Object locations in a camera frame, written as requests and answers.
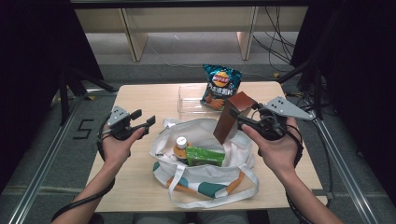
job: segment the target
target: person's left hand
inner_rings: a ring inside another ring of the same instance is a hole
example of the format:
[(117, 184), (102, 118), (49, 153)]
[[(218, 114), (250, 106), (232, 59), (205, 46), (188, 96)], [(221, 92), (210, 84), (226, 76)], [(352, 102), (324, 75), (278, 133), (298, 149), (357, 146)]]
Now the person's left hand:
[(144, 127), (139, 128), (124, 141), (104, 135), (102, 147), (105, 152), (105, 163), (122, 166), (130, 155), (132, 144), (142, 136), (144, 131)]

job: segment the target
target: aluminum rail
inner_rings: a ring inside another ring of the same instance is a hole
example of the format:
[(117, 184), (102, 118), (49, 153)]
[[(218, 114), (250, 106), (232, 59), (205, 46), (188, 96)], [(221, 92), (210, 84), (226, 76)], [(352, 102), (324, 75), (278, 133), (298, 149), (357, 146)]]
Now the aluminum rail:
[(84, 97), (79, 96), (74, 99), (73, 106), (70, 109), (71, 113), (69, 118), (65, 121), (64, 125), (60, 127), (54, 139), (52, 140), (52, 143), (49, 146), (49, 150), (44, 156), (43, 161), (40, 163), (40, 166), (35, 172), (35, 175), (31, 180), (29, 186), (27, 187), (26, 191), (23, 193), (20, 202), (16, 206), (15, 211), (13, 212), (13, 215), (8, 222), (9, 224), (23, 223), (23, 221), (26, 219), (26, 216), (35, 200), (35, 196), (39, 192), (40, 186), (43, 183), (45, 177), (47, 176), (47, 173), (52, 165), (52, 162), (54, 161), (59, 151), (59, 148), (61, 147), (61, 144), (64, 141), (66, 133), (70, 128), (70, 124), (72, 123), (76, 111), (78, 110), (78, 107), (81, 105), (83, 101), (83, 98)]
[(330, 135), (324, 121), (321, 119), (316, 119), (314, 122), (318, 125), (318, 128), (323, 134), (323, 138), (328, 146), (329, 155), (331, 156), (332, 161), (334, 162), (334, 165), (346, 186), (346, 190), (349, 192), (353, 203), (355, 204), (359, 214), (361, 215), (362, 221), (366, 224), (378, 223), (378, 220), (373, 213), (371, 205), (361, 191), (361, 188), (356, 182), (355, 177), (347, 167), (347, 163), (342, 157), (337, 145), (332, 140), (332, 136)]

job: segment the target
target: forearm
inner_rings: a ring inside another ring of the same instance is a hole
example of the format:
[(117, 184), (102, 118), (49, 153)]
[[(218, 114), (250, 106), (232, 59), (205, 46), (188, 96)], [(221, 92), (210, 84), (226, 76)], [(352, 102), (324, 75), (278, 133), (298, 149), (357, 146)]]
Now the forearm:
[(298, 210), (313, 223), (342, 223), (295, 174), (277, 174)]
[[(73, 200), (88, 198), (107, 188), (120, 170), (120, 166), (105, 164), (84, 190)], [(88, 223), (102, 198), (84, 203), (57, 217), (52, 223)]]

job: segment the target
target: black curtain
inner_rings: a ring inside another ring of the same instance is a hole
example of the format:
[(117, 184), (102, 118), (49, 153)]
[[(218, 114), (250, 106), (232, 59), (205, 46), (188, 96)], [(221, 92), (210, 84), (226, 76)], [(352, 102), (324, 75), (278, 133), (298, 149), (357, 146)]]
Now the black curtain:
[[(331, 50), (319, 59), (318, 68), (340, 117), (396, 205), (396, 3), (346, 2), (343, 27), (336, 27)], [(292, 65), (309, 58), (337, 6), (308, 9)]]
[(67, 1), (0, 6), (1, 191), (49, 111), (64, 68), (103, 78), (74, 9), (58, 3)]

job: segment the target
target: gray floor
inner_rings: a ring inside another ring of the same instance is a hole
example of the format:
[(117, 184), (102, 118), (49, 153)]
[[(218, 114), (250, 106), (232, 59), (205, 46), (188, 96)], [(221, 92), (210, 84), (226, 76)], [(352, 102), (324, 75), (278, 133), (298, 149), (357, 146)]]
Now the gray floor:
[[(264, 33), (255, 36), (270, 46), (271, 39)], [(294, 42), (297, 33), (285, 33), (283, 36)], [(201, 81), (205, 82), (202, 63), (226, 64), (237, 68), (246, 80), (272, 80), (276, 69), (290, 70), (290, 66), (280, 61), (256, 42), (252, 43), (248, 61), (242, 61), (234, 33), (176, 33), (150, 34), (142, 60), (133, 63), (124, 34), (89, 34), (95, 57), (99, 62), (106, 82), (114, 86), (122, 84), (153, 83), (166, 79), (169, 82)], [(273, 49), (283, 52), (279, 45)], [(298, 76), (283, 84), (285, 92), (296, 91)], [(70, 202), (83, 188), (91, 170), (95, 151), (95, 136), (99, 123), (111, 109), (115, 94), (95, 95), (91, 99), (70, 100), (77, 108), (76, 115), (70, 120), (70, 127), (64, 135), (56, 156), (50, 163), (50, 169), (44, 173), (44, 179), (32, 204), (27, 206), (23, 223), (48, 223), (51, 216), (63, 205)], [(291, 98), (294, 103), (298, 98)], [(343, 122), (334, 115), (330, 107), (323, 110), (324, 120), (334, 143), (337, 145), (356, 186), (368, 201), (377, 223), (396, 223), (396, 209), (381, 188), (364, 158), (357, 156), (358, 150)], [(0, 223), (8, 223), (14, 211), (19, 208), (25, 190), (34, 179), (41, 162), (46, 158), (52, 139), (60, 126), (61, 111), (58, 100), (54, 101), (46, 122), (43, 122), (37, 136), (19, 167), (0, 197)], [(81, 127), (91, 129), (90, 137), (78, 139), (86, 133), (78, 132)], [(299, 121), (305, 144), (312, 157), (319, 179), (326, 190), (332, 182), (333, 199), (330, 208), (345, 223), (364, 223), (356, 202), (351, 197), (346, 182), (331, 162), (332, 178), (319, 132), (311, 122)], [(131, 223), (132, 214), (103, 214), (106, 223)], [(269, 210), (271, 223), (298, 223), (288, 209)]]

